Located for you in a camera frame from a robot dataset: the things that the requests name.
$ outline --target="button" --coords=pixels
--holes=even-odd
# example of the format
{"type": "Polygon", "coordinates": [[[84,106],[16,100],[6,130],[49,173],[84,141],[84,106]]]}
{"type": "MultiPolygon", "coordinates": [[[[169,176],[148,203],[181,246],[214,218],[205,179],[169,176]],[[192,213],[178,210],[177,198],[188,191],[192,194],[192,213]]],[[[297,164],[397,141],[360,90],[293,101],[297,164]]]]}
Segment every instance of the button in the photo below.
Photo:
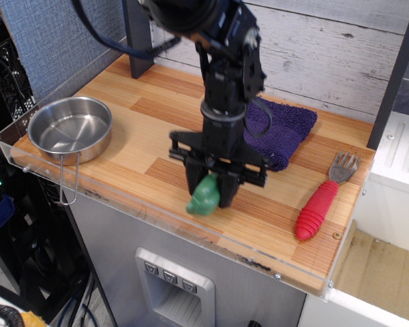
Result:
{"type": "Polygon", "coordinates": [[[197,286],[190,281],[182,280],[183,289],[187,290],[189,293],[197,293],[197,286]]]}
{"type": "Polygon", "coordinates": [[[165,271],[164,270],[164,278],[166,281],[172,283],[172,284],[177,284],[177,277],[176,275],[173,275],[171,272],[165,271]]]}
{"type": "Polygon", "coordinates": [[[144,261],[144,265],[145,265],[145,270],[147,270],[149,273],[153,274],[153,275],[158,275],[159,271],[157,270],[157,266],[150,264],[146,261],[144,261]]]}

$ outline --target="metal bowl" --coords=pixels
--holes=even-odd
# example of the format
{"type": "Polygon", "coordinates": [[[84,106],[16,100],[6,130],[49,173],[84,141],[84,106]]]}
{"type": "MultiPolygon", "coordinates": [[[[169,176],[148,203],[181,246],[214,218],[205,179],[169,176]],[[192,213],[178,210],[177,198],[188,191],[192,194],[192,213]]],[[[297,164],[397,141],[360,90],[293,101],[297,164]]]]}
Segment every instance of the metal bowl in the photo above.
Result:
{"type": "Polygon", "coordinates": [[[102,102],[90,97],[66,97],[36,112],[29,122],[30,141],[43,156],[61,164],[60,196],[64,205],[75,203],[78,167],[100,155],[111,139],[112,114],[102,102]],[[74,199],[63,201],[63,166],[76,165],[74,199]]]}

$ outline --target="purple towel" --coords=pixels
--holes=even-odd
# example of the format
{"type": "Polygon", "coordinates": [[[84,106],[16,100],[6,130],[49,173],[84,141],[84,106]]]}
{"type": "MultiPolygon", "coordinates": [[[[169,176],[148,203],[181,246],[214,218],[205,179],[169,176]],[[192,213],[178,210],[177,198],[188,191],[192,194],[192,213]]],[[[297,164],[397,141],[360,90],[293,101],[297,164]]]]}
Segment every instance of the purple towel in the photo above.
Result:
{"type": "MultiPolygon", "coordinates": [[[[273,113],[273,124],[266,135],[255,138],[244,132],[245,141],[271,161],[270,168],[275,172],[288,167],[289,158],[304,141],[318,118],[316,112],[308,109],[276,104],[259,98],[273,113]]],[[[268,115],[256,104],[250,103],[246,114],[250,130],[258,134],[269,123],[268,115]]]]}

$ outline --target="green toy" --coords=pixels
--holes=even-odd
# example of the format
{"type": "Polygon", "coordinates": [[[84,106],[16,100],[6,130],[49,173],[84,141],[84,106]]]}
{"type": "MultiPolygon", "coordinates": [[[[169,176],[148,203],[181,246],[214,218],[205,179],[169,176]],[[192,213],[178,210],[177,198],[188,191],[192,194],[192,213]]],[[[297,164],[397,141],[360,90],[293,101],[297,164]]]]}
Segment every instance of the green toy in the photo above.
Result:
{"type": "Polygon", "coordinates": [[[191,214],[210,215],[218,207],[220,198],[218,175],[209,174],[197,185],[186,211],[191,214]]]}

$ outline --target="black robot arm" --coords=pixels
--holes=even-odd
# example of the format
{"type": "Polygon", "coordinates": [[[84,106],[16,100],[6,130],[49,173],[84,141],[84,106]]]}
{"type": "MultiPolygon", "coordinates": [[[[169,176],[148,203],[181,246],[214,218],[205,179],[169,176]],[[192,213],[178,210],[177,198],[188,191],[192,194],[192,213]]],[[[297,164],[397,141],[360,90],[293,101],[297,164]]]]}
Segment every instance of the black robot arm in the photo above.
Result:
{"type": "Polygon", "coordinates": [[[185,164],[190,193],[209,171],[218,173],[219,206],[230,206],[240,184],[264,186],[267,179],[268,159],[243,137],[247,105],[263,90],[266,77],[256,19],[239,0],[140,3],[161,28],[193,41],[200,55],[205,85],[203,131],[172,132],[170,156],[185,164]]]}

